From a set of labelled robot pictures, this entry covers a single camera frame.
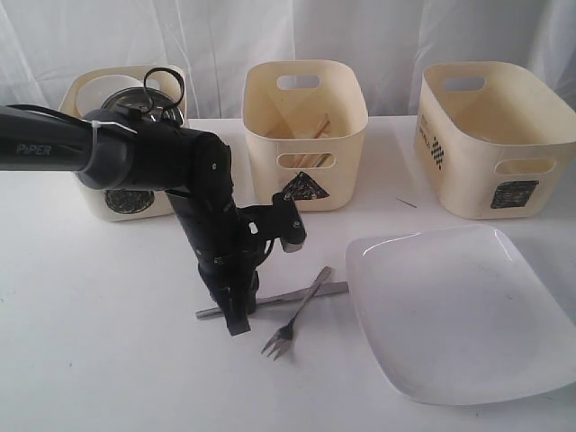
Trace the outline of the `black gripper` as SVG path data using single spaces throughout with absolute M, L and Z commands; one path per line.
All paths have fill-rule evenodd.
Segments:
M 200 243 L 195 246 L 195 255 L 199 274 L 211 298 L 222 309 L 229 334 L 235 337 L 249 332 L 248 315 L 257 308 L 261 246 L 222 252 Z

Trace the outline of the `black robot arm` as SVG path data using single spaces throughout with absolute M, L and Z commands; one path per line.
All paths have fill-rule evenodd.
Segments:
M 250 330 L 257 271 L 248 218 L 233 200 L 231 150 L 211 132 L 130 111 L 80 120 L 36 105 L 1 109 L 4 171 L 64 171 L 93 190 L 163 191 L 229 333 Z

